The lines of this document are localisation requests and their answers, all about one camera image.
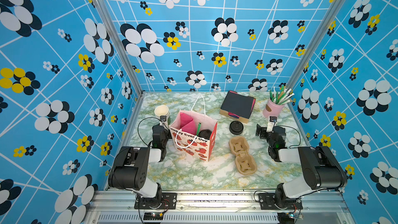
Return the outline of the black coffee cup lid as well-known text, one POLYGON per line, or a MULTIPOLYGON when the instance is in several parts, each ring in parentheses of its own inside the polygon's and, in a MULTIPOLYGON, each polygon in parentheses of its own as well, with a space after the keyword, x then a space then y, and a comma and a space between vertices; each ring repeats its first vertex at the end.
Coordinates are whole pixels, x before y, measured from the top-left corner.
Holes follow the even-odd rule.
POLYGON ((199 132, 199 137, 206 139, 206 140, 210 140, 211 134, 212 134, 212 131, 210 131, 210 129, 204 129, 199 132))

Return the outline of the green drinking straw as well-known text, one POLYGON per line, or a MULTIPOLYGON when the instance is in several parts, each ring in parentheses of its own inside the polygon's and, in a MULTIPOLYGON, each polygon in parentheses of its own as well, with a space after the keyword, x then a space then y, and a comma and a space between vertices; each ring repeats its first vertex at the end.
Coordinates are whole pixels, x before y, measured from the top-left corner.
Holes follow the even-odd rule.
POLYGON ((198 126, 197 126, 197 133, 196 133, 196 136, 199 136, 200 135, 200 131, 201 131, 201 122, 199 122, 198 123, 198 126))

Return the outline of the red white gift bag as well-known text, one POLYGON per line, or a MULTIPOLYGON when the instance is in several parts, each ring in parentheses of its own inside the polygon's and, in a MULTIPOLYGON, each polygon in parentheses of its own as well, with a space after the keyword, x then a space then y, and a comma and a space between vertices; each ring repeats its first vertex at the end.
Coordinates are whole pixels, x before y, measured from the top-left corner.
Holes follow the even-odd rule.
POLYGON ((189 111, 180 110, 170 125, 174 146, 179 151, 208 162, 215 146, 218 121, 203 112, 198 113, 192 107, 189 111))

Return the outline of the pink napkin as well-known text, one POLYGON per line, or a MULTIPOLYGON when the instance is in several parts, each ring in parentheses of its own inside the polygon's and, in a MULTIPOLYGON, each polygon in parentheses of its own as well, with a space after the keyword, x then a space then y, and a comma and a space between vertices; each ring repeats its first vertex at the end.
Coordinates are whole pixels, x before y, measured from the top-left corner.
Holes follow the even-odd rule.
POLYGON ((189 133, 192 135, 196 135, 197 133, 197 125, 193 117, 188 114, 180 113, 180 127, 182 132, 189 133))

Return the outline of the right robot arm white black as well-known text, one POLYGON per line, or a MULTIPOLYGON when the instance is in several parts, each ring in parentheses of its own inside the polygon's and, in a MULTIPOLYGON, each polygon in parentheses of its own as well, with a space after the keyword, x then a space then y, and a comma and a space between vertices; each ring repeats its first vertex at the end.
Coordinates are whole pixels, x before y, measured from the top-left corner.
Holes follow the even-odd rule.
POLYGON ((301 176, 277 186, 274 199, 280 208, 316 191, 338 189, 347 185, 346 173, 329 147, 288 148, 285 142, 286 129, 275 125, 272 131, 268 131, 257 124, 256 136, 267 141, 268 154, 275 162, 297 163, 302 168, 301 176))

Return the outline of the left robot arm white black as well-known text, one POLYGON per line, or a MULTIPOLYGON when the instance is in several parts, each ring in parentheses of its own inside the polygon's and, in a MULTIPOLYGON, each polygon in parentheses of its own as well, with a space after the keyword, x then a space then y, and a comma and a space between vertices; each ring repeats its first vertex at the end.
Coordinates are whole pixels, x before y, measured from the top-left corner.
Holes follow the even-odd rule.
POLYGON ((152 141, 148 146, 123 146, 110 170, 109 187, 132 191, 148 202, 161 202, 161 186, 147 178, 147 171, 150 163, 164 160, 168 140, 169 130, 161 125, 154 125, 152 141))

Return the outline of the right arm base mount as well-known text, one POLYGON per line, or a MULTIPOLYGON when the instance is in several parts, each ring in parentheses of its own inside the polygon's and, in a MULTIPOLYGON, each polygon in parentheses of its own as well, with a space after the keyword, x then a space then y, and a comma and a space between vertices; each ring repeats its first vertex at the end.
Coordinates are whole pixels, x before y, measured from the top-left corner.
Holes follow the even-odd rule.
POLYGON ((259 193, 257 200, 262 210, 294 211, 303 209, 301 200, 286 198, 279 194, 259 193))

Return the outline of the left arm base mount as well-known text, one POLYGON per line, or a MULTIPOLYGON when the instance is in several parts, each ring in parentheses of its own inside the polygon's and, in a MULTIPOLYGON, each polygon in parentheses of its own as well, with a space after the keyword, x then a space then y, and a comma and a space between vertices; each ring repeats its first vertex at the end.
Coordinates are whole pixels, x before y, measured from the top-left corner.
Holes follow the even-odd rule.
POLYGON ((134 208, 139 210, 169 210, 176 209, 177 193, 163 192, 155 198, 143 198, 138 195, 134 208))

